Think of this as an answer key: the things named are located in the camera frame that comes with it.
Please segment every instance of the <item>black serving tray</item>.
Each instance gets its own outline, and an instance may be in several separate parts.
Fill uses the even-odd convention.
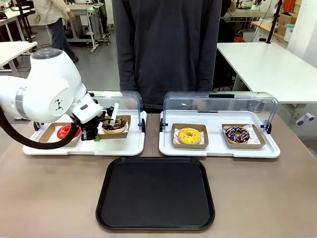
[[[193,158],[114,160],[96,208],[98,223],[109,230],[198,231],[214,216],[205,167]]]

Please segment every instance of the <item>chocolate donut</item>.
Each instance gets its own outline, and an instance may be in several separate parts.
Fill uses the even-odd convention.
[[[102,128],[107,134],[121,133],[125,130],[127,122],[121,118],[115,120],[114,125],[110,125],[111,119],[106,119],[103,122]]]
[[[249,132],[240,126],[231,126],[226,129],[225,134],[227,138],[230,140],[230,143],[247,143],[247,141],[250,139]]]

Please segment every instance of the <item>table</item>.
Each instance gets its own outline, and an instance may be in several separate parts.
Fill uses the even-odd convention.
[[[23,13],[28,13],[28,12],[30,12],[30,10],[23,10]],[[20,26],[19,20],[17,18],[20,15],[20,11],[8,10],[8,11],[5,12],[5,14],[7,16],[7,19],[0,20],[0,26],[5,25],[6,31],[8,32],[10,40],[13,41],[11,33],[10,33],[10,30],[9,30],[9,27],[8,27],[8,23],[16,21],[16,25],[18,27],[21,40],[25,41],[25,38],[24,38],[23,32],[21,30],[21,26]]]
[[[226,17],[272,17],[272,13],[266,13],[265,11],[251,11],[250,9],[236,9],[234,13],[226,13]]]
[[[26,8],[29,8],[30,6],[21,6],[22,9],[26,9]],[[11,7],[11,9],[13,10],[16,10],[16,11],[19,11],[19,8],[17,6],[15,7]]]
[[[253,21],[251,22],[252,25],[255,27],[259,27],[260,29],[264,30],[265,32],[269,33],[272,27],[272,22],[267,21]],[[284,36],[277,34],[276,32],[273,33],[273,36],[279,38],[280,40],[284,41]]]
[[[255,31],[253,42],[260,42],[260,38],[268,38],[269,32],[272,27],[271,21],[252,21],[251,25],[255,26],[257,29]],[[288,42],[284,40],[284,36],[277,34],[276,32],[273,33],[271,38],[272,43],[276,43],[283,48],[287,48]]]
[[[19,77],[19,73],[12,60],[37,44],[35,41],[32,43],[26,41],[0,42],[0,67],[9,63],[13,75]]]
[[[29,124],[24,135],[34,132]],[[215,206],[205,232],[107,232],[95,209],[108,156],[26,156],[13,142],[0,155],[0,236],[23,238],[286,238],[317,234],[317,161],[280,117],[274,160],[199,158]],[[159,115],[148,115],[141,156],[159,152]]]
[[[259,18],[268,18],[273,17],[271,13],[266,13],[263,11],[251,11],[250,9],[236,9],[234,13],[226,13],[224,19],[226,22],[239,24],[241,23],[241,27],[244,29],[249,29],[252,21],[257,21]]]
[[[237,73],[233,91],[243,81],[250,91],[290,104],[291,123],[306,104],[317,103],[317,69],[286,49],[274,43],[218,43],[217,48]]]
[[[74,4],[68,5],[68,8],[74,15],[84,15],[87,16],[89,34],[91,39],[81,39],[77,36],[77,32],[81,31],[82,25],[80,18],[77,18],[75,22],[70,21],[71,30],[73,33],[73,38],[67,40],[69,42],[92,42],[93,48],[91,52],[93,52],[98,47],[98,41],[103,41],[104,32],[101,26],[101,22],[99,21],[99,13],[97,9],[101,7],[102,4],[98,5],[84,5],[84,4]]]

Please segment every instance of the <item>cable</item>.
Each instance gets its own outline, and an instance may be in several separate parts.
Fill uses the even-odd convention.
[[[272,2],[273,2],[273,0],[271,0],[271,2],[269,3],[268,8],[267,8],[267,10],[266,10],[266,13],[265,13],[264,17],[262,18],[262,21],[261,21],[260,25],[258,26],[258,29],[255,31],[254,36],[253,36],[253,39],[252,39],[251,42],[253,42],[254,38],[256,37],[256,35],[257,35],[258,31],[259,31],[259,28],[261,27],[261,25],[262,25],[262,23],[263,23],[263,21],[264,21],[264,19],[265,19],[265,17],[266,17],[266,14],[268,13],[268,10],[269,10],[269,8],[271,7]]]
[[[40,149],[40,150],[51,150],[51,149],[57,149],[60,147],[63,147],[67,145],[76,135],[78,131],[78,126],[76,126],[74,123],[71,124],[71,128],[67,136],[58,142],[54,143],[42,143],[37,142],[34,140],[30,140],[23,135],[21,135],[19,132],[17,132],[11,124],[6,119],[4,112],[2,110],[2,107],[0,106],[0,127],[4,129],[4,131],[15,141],[26,145],[31,148]]]
[[[21,63],[19,63],[19,66],[21,66],[23,64],[23,55],[21,55]],[[28,70],[26,71],[20,71],[19,69],[22,69],[22,68],[28,68]],[[21,73],[28,73],[31,71],[31,67],[30,66],[25,66],[25,67],[18,67],[16,69],[18,72],[21,72]]]
[[[52,45],[51,44],[42,44],[38,49],[42,49],[42,48],[51,48]]]

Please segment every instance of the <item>yellow donut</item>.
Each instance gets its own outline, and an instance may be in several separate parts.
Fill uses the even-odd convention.
[[[199,144],[202,136],[192,128],[183,128],[178,132],[178,140],[182,144]]]

